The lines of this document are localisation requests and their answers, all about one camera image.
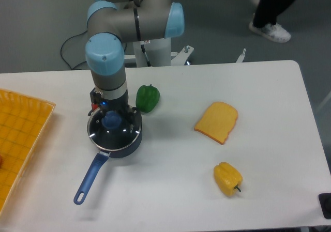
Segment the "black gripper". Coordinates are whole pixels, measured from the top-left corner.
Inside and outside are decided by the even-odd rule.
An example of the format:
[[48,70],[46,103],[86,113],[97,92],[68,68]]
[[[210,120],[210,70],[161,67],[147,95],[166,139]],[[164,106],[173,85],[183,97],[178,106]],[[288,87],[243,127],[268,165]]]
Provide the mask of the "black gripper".
[[128,133],[139,134],[142,129],[142,115],[137,107],[127,106],[128,91],[103,91],[94,88],[90,92],[91,104],[98,104],[97,117],[103,119],[108,111],[117,111],[125,108],[125,117],[129,123]]

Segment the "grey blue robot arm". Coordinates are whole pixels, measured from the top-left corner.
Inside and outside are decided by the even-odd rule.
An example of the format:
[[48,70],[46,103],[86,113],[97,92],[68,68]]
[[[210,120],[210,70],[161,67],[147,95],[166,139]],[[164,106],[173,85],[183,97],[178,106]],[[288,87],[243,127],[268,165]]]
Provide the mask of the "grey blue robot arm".
[[98,94],[93,102],[104,116],[107,129],[114,111],[132,126],[141,127],[142,118],[128,105],[123,43],[178,37],[185,28],[180,3],[172,0],[96,0],[87,12],[87,65]]

